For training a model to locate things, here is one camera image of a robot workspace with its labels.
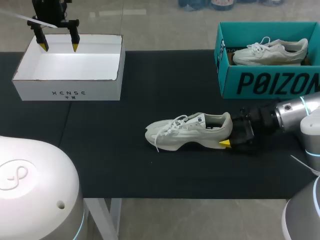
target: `black table mat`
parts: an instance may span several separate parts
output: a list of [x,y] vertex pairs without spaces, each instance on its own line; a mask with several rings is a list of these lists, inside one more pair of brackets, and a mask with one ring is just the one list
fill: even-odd
[[22,56],[21,52],[0,53],[0,136],[59,146],[70,103],[21,101],[12,78]]
[[255,155],[196,144],[158,153],[145,140],[155,121],[263,102],[221,98],[212,50],[127,51],[121,101],[73,102],[60,148],[86,198],[288,199],[314,179],[290,158],[304,159],[292,135]]

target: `white box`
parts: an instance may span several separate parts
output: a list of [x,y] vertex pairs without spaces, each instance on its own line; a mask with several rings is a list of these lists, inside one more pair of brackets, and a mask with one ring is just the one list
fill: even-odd
[[13,76],[23,101],[120,100],[123,36],[80,34],[76,52],[69,34],[45,37],[48,52],[34,37]]

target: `open cardboard box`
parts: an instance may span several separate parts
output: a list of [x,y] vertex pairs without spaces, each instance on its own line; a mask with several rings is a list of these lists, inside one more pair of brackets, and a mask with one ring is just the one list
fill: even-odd
[[[264,37],[297,42],[308,39],[300,66],[238,66],[232,53]],[[214,59],[220,92],[226,99],[290,99],[320,91],[320,26],[317,22],[221,22]]]
[[23,101],[120,100],[125,65],[121,35],[46,35],[46,52],[34,37],[13,76]]

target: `white sneaker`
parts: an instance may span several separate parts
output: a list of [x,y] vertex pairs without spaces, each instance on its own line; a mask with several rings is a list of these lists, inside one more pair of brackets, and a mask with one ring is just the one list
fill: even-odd
[[178,116],[173,120],[157,121],[146,127],[145,138],[159,149],[176,151],[189,142],[207,148],[224,149],[219,142],[226,140],[233,129],[231,116],[196,113]]
[[308,52],[308,40],[290,42],[275,40],[266,36],[260,43],[247,45],[247,48],[234,52],[233,62],[237,65],[300,65]]

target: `floor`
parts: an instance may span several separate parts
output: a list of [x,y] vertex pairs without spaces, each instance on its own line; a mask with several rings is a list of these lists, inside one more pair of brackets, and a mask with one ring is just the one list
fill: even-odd
[[[122,34],[127,50],[213,49],[219,22],[319,21],[319,0],[278,7],[236,4],[231,11],[185,12],[178,0],[73,0],[67,18],[79,33]],[[1,0],[0,9],[32,17],[31,0]],[[67,33],[45,27],[44,33]],[[21,19],[0,14],[0,51],[23,52],[34,36]],[[278,200],[123,199],[120,240],[283,240]],[[100,240],[89,219],[88,240]]]
[[[284,199],[122,200],[119,240],[284,240]],[[87,240],[102,240],[89,215]]]
[[[319,0],[285,0],[268,7],[237,3],[230,11],[185,12],[178,0],[73,0],[67,18],[79,19],[80,33],[124,35],[127,50],[213,49],[219,22],[319,21]],[[0,9],[32,17],[31,0],[1,0]],[[0,51],[23,52],[34,36],[26,21],[0,14]],[[67,29],[44,28],[45,33]]]

